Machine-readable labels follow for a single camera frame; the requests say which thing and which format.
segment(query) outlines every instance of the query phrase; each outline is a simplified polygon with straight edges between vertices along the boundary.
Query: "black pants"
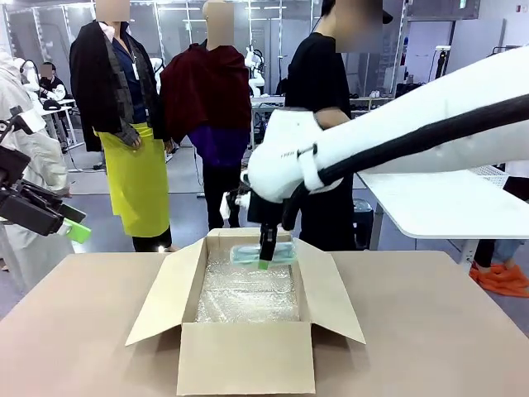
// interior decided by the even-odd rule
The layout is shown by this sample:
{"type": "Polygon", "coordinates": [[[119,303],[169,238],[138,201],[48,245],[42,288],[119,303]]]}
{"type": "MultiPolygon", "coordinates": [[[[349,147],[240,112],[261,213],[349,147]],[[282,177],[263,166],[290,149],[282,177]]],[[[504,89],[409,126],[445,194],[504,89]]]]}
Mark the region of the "black pants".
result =
{"type": "Polygon", "coordinates": [[[335,189],[305,199],[299,238],[322,251],[354,251],[354,211],[351,176],[335,189]]]}
{"type": "MultiPolygon", "coordinates": [[[[503,186],[503,190],[509,192],[520,200],[529,200],[529,178],[519,178],[510,176],[507,183],[503,186]]],[[[490,267],[493,260],[494,245],[496,240],[479,240],[478,248],[474,260],[482,267],[490,267]]]]}
{"type": "MultiPolygon", "coordinates": [[[[203,165],[204,195],[207,204],[207,225],[209,230],[224,226],[221,215],[222,196],[225,192],[239,188],[241,165],[237,167],[213,167],[203,165]]],[[[230,227],[239,227],[239,206],[230,205],[230,227]]]]}
{"type": "Polygon", "coordinates": [[[167,248],[171,246],[173,239],[171,237],[171,228],[156,237],[133,237],[132,244],[136,252],[158,252],[160,246],[167,248]]]}

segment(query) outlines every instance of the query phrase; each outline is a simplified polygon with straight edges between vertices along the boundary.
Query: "white robot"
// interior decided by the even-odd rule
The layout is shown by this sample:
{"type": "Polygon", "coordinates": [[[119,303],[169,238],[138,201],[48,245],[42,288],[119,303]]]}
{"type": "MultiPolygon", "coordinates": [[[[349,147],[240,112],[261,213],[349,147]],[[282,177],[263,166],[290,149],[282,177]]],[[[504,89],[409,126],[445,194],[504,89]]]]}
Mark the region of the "white robot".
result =
{"type": "Polygon", "coordinates": [[[161,58],[150,58],[150,64],[152,65],[152,69],[155,71],[156,91],[160,93],[160,87],[162,86],[160,74],[165,69],[164,61],[161,58]]]}
{"type": "Polygon", "coordinates": [[[466,170],[529,159],[529,46],[481,60],[373,112],[323,131],[311,112],[276,110],[241,178],[260,259],[277,225],[292,230],[303,198],[346,175],[466,170]],[[502,79],[489,76],[502,75],[502,79]]]}
{"type": "Polygon", "coordinates": [[[262,70],[265,65],[263,54],[259,50],[252,50],[248,47],[246,47],[246,51],[245,65],[247,68],[250,68],[250,80],[248,80],[248,84],[251,87],[253,97],[260,98],[268,96],[267,94],[261,95],[259,89],[259,87],[265,86],[265,79],[262,75],[262,70]]]}
{"type": "Polygon", "coordinates": [[[20,70],[22,75],[22,85],[30,96],[33,102],[33,107],[37,110],[42,110],[42,103],[39,100],[39,92],[41,87],[39,85],[39,75],[36,72],[36,67],[30,60],[22,58],[15,58],[15,66],[20,70]]]}

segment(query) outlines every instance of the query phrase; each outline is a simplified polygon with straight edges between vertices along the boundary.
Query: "dark red jacket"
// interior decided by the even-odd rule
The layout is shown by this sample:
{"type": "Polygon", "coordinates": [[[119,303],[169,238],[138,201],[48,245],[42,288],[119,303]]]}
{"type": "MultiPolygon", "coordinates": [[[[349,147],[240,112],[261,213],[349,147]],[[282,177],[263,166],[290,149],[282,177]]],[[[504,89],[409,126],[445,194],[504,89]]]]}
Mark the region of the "dark red jacket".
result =
{"type": "Polygon", "coordinates": [[[234,47],[192,44],[161,73],[165,126],[177,142],[201,125],[250,129],[249,71],[234,47]]]}

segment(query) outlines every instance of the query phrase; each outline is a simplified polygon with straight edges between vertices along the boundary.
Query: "hand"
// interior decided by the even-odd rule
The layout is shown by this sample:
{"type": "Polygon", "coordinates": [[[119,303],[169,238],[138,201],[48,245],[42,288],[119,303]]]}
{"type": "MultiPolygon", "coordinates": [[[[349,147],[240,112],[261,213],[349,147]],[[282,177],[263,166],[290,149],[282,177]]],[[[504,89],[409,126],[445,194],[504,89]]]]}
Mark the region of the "hand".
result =
{"type": "Polygon", "coordinates": [[[136,138],[136,140],[132,143],[132,147],[133,147],[134,149],[139,149],[140,146],[141,146],[141,137],[138,136],[138,137],[136,138]]]}
{"type": "Polygon", "coordinates": [[[168,141],[164,142],[164,146],[165,146],[165,153],[167,153],[168,155],[173,153],[174,143],[172,139],[169,139],[168,141]]]}

